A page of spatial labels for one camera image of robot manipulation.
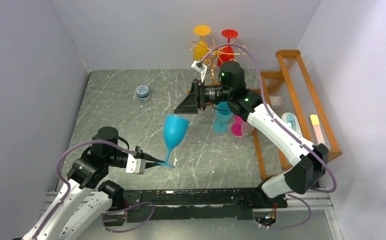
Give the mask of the clear wine glass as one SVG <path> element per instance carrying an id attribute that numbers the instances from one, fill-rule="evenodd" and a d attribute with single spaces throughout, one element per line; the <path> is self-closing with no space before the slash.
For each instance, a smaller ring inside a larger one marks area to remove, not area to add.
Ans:
<path id="1" fill-rule="evenodd" d="M 250 125 L 249 123 L 242 123 L 239 127 L 240 135 L 237 136 L 233 141 L 234 146 L 239 150 L 245 149 L 248 144 L 247 137 L 251 135 L 254 130 L 255 127 Z"/>

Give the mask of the dark blue wine glass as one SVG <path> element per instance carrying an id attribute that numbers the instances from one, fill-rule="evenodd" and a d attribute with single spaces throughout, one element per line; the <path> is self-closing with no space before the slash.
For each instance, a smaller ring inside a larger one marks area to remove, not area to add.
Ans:
<path id="1" fill-rule="evenodd" d="M 166 159 L 164 162 L 159 162 L 161 166 L 175 168 L 174 165 L 168 163 L 170 154 L 184 139 L 189 127 L 189 121 L 183 117 L 176 115 L 168 115 L 165 118 L 163 128 L 163 139 L 167 148 Z"/>

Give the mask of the light blue wine glass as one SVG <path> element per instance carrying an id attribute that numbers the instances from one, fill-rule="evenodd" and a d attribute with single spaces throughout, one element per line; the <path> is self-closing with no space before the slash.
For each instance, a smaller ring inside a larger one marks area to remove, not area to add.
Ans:
<path id="1" fill-rule="evenodd" d="M 221 101 L 215 104 L 215 117 L 216 120 L 213 124 L 213 129 L 219 134 L 223 134 L 228 131 L 228 122 L 233 117 L 233 113 L 229 108 L 228 102 Z"/>

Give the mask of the pink wine glass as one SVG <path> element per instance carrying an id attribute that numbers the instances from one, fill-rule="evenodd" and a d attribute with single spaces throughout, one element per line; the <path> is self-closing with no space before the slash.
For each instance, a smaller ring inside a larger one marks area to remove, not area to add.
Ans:
<path id="1" fill-rule="evenodd" d="M 231 126 L 231 132 L 238 137 L 246 136 L 248 131 L 248 123 L 241 117 L 235 116 L 235 123 Z"/>

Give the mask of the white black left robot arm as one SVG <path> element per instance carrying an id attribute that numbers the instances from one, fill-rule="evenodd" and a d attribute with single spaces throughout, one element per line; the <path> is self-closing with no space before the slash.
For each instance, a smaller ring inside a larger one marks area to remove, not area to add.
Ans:
<path id="1" fill-rule="evenodd" d="M 22 238 L 24 240 L 74 240 L 96 218 L 124 214 L 142 205 L 131 205 L 124 189 L 111 180 L 104 180 L 110 167 L 140 175 L 145 169 L 163 163 L 136 147 L 120 147 L 126 143 L 116 128 L 100 128 L 91 141 L 75 145 L 58 160 L 56 172 L 63 182 L 57 196 L 38 222 Z"/>

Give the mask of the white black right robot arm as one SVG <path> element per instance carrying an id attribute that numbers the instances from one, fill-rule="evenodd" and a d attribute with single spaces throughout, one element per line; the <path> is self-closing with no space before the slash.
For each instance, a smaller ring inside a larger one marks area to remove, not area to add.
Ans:
<path id="1" fill-rule="evenodd" d="M 292 168 L 270 177 L 256 193 L 261 207 L 270 206 L 275 197 L 285 193 L 306 193 L 324 174 L 328 148 L 315 145 L 287 125 L 264 101 L 260 94 L 248 89 L 244 69 L 236 61 L 224 62 L 218 85 L 204 85 L 193 80 L 189 94 L 174 109 L 175 114 L 197 114 L 207 104 L 227 102 L 230 111 L 263 133 L 282 151 Z"/>

